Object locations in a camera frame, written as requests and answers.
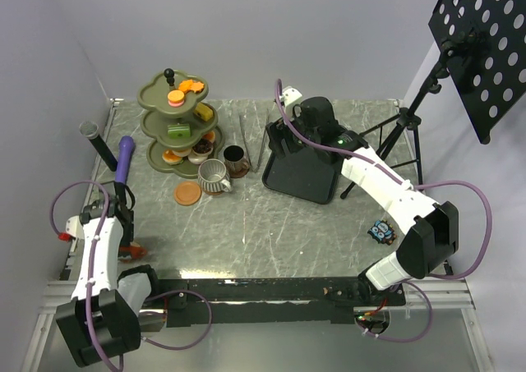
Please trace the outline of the dark wooden coaster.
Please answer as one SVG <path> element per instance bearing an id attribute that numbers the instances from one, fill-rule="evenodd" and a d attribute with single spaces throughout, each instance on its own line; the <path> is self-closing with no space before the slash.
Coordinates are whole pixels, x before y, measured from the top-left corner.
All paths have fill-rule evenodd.
<path id="1" fill-rule="evenodd" d="M 225 164 L 228 174 L 231 178 L 242 178 L 247 175 L 250 170 L 250 167 L 247 165 L 235 166 L 228 163 Z"/>

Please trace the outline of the yellow layered cake slice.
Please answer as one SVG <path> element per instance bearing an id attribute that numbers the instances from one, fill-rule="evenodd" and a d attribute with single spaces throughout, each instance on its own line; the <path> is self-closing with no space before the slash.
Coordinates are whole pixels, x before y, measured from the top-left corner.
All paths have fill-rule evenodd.
<path id="1" fill-rule="evenodd" d="M 215 116 L 214 110 L 204 103 L 198 103 L 193 112 L 203 122 L 208 122 Z"/>

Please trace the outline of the metal tongs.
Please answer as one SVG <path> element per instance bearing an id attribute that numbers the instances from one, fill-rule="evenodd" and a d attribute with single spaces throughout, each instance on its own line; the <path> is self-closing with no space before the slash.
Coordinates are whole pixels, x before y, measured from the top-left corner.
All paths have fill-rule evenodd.
<path id="1" fill-rule="evenodd" d="M 242 146 L 247 154 L 251 170 L 258 173 L 265 152 L 265 126 L 270 120 L 270 108 L 255 108 L 251 112 L 239 113 L 238 124 Z"/>

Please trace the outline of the pink macaron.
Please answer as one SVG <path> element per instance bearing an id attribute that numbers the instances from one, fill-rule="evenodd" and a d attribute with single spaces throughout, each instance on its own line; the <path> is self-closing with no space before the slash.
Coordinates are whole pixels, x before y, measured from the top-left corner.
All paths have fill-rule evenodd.
<path id="1" fill-rule="evenodd" d="M 183 104 L 185 103 L 185 101 L 178 101 L 178 102 L 174 102 L 174 101 L 168 101 L 168 105 L 172 106 L 172 107 L 180 107 L 182 106 Z"/>

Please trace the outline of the round orange cracker biscuit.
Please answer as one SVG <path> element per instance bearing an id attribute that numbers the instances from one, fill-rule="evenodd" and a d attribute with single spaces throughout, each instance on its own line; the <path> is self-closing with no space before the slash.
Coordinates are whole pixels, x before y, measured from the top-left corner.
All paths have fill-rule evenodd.
<path id="1" fill-rule="evenodd" d="M 180 90 L 171 90 L 167 94 L 167 99 L 168 101 L 174 101 L 174 102 L 183 101 L 185 100 L 185 94 Z"/>

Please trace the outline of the dark metal cup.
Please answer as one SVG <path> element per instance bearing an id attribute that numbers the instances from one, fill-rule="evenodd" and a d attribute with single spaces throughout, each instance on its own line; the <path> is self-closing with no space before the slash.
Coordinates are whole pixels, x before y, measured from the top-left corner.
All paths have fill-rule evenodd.
<path id="1" fill-rule="evenodd" d="M 238 145 L 230 145 L 224 149 L 224 163 L 230 173 L 238 173 L 250 168 L 244 149 Z"/>

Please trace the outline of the light wooden coaster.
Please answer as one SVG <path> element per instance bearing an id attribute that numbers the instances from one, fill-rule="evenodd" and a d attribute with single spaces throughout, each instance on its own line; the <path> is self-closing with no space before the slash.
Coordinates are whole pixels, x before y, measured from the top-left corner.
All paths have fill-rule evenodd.
<path id="1" fill-rule="evenodd" d="M 222 195 L 224 191 L 204 191 L 207 195 Z"/>
<path id="2" fill-rule="evenodd" d="M 173 191 L 174 200 L 182 206 L 195 204 L 201 198 L 201 187 L 194 181 L 183 181 Z"/>

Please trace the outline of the ribbed grey bowl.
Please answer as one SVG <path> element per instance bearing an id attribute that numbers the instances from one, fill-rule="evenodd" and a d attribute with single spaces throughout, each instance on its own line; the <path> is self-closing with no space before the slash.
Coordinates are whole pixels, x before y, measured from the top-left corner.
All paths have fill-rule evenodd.
<path id="1" fill-rule="evenodd" d="M 231 192 L 233 186 L 227 167 L 216 158 L 204 161 L 198 168 L 198 184 L 206 193 Z"/>

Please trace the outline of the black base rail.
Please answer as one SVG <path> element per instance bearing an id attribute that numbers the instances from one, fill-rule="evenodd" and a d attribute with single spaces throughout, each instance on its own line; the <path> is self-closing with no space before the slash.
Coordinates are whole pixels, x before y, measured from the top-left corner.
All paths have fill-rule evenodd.
<path id="1" fill-rule="evenodd" d="M 372 290 L 357 277 L 161 279 L 147 306 L 164 309 L 169 328 L 193 324 L 328 321 L 353 324 L 354 314 L 406 304 L 404 290 Z"/>

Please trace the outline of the orange glazed donut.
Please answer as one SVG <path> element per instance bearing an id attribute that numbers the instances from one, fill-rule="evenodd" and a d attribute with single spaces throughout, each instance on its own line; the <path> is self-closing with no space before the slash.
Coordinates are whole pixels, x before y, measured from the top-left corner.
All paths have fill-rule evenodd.
<path id="1" fill-rule="evenodd" d="M 168 165 L 179 165 L 180 163 L 183 162 L 184 158 L 177 155 L 173 150 L 171 149 L 166 149 L 163 153 L 162 153 L 162 159 L 163 161 L 168 164 Z"/>

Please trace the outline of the green three-tier serving stand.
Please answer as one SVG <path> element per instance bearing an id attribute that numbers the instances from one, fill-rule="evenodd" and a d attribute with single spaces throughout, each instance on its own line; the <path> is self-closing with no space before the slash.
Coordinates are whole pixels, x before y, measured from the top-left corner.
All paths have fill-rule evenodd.
<path id="1" fill-rule="evenodd" d="M 205 101 L 208 92 L 205 79 L 172 68 L 139 90 L 141 129 L 151 138 L 146 158 L 155 171 L 195 179 L 203 161 L 218 157 L 225 136 L 216 109 Z"/>

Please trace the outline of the green layered cake slice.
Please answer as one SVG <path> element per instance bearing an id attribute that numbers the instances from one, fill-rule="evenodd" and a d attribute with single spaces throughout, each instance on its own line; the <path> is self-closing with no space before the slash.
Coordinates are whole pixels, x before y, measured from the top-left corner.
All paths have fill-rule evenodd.
<path id="1" fill-rule="evenodd" d="M 191 137 L 191 126 L 188 123 L 170 124 L 167 126 L 170 139 L 183 139 Z"/>

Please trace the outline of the white cream donut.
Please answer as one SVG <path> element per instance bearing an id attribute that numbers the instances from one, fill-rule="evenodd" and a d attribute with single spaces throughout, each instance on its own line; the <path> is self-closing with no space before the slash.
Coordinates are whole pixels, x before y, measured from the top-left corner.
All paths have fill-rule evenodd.
<path id="1" fill-rule="evenodd" d="M 200 155 L 196 155 L 196 154 L 189 154 L 187 156 L 188 158 L 188 161 L 194 165 L 201 165 L 203 162 L 205 162 L 207 159 L 208 159 L 208 156 L 207 155 L 204 155 L 204 156 L 200 156 Z"/>

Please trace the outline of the copper cup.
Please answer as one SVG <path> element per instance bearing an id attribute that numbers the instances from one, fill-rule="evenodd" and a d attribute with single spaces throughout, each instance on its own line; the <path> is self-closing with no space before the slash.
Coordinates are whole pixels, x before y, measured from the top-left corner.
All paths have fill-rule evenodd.
<path id="1" fill-rule="evenodd" d="M 120 246 L 118 250 L 118 260 L 123 263 L 131 263 L 147 256 L 146 248 L 131 244 L 129 246 Z"/>

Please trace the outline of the orange flower cookie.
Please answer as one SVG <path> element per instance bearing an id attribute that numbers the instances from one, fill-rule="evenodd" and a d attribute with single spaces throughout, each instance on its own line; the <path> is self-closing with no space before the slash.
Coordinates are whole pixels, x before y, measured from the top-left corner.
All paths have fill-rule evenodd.
<path id="1" fill-rule="evenodd" d="M 198 81 L 198 80 L 194 80 L 191 83 L 190 91 L 194 92 L 195 94 L 199 94 L 205 89 L 205 87 L 206 87 L 205 83 Z"/>

